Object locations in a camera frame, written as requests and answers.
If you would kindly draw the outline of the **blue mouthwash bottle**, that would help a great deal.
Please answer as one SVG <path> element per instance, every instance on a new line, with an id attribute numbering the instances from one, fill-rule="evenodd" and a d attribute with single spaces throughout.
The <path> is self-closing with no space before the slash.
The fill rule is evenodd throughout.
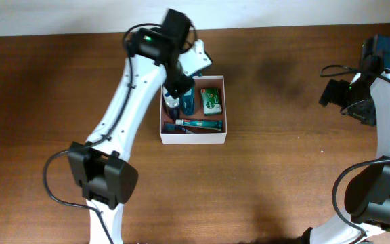
<path id="1" fill-rule="evenodd" d="M 180 109 L 184 115 L 194 114 L 194 88 L 190 88 L 186 93 L 180 97 Z"/>

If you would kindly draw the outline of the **clear foam pump bottle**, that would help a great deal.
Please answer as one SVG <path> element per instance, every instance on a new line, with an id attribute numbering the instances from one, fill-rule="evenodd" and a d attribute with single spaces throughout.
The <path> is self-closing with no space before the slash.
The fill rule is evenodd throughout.
<path id="1" fill-rule="evenodd" d="M 166 112 L 170 119 L 176 120 L 180 117 L 179 98 L 173 98 L 165 87 L 162 88 L 162 96 L 165 102 Z"/>

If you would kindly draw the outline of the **green white soap box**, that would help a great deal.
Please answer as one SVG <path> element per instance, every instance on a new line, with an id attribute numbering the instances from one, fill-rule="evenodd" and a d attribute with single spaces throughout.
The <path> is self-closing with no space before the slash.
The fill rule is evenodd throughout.
<path id="1" fill-rule="evenodd" d="M 201 89 L 200 96 L 205 116 L 218 115 L 223 112 L 217 87 Z"/>

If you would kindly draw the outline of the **blue white toothbrush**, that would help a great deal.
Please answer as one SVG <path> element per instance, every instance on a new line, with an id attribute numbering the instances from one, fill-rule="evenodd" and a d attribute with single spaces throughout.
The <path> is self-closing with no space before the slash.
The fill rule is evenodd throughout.
<path id="1" fill-rule="evenodd" d="M 188 129 L 184 128 L 181 125 L 176 125 L 173 123 L 164 123 L 163 131 L 168 134 L 176 134 L 176 133 L 192 134 L 192 131 L 189 131 Z"/>

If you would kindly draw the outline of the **green white toothpaste tube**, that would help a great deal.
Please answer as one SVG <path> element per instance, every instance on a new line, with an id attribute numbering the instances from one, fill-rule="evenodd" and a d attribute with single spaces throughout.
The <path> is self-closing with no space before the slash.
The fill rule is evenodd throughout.
<path id="1" fill-rule="evenodd" d="M 223 121 L 209 121 L 209 120 L 189 120 L 189 119 L 177 119 L 175 121 L 176 125 L 184 127 L 195 127 L 201 129 L 210 129 L 215 131 L 222 131 Z"/>

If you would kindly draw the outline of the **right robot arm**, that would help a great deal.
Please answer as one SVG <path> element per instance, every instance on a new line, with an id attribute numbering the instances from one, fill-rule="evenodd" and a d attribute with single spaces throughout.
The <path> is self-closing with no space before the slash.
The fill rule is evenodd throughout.
<path id="1" fill-rule="evenodd" d="M 342 66 L 352 81 L 330 81 L 320 96 L 322 106 L 340 106 L 341 114 L 377 129 L 376 158 L 348 167 L 332 187 L 335 215 L 308 228 L 300 243 L 367 243 L 369 237 L 390 232 L 390 37 L 375 35 L 362 44 L 359 66 Z"/>

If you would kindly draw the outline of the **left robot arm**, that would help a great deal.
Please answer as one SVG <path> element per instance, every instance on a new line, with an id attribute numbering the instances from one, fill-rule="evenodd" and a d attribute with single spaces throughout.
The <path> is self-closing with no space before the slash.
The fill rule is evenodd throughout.
<path id="1" fill-rule="evenodd" d="M 169 9 L 162 24 L 130 28 L 124 73 L 105 115 L 84 144 L 70 145 L 70 168 L 90 213 L 90 243 L 123 241 L 123 208 L 139 177 L 129 158 L 140 123 L 161 87 L 178 98 L 194 86 L 179 61 L 191 27 L 184 13 Z"/>

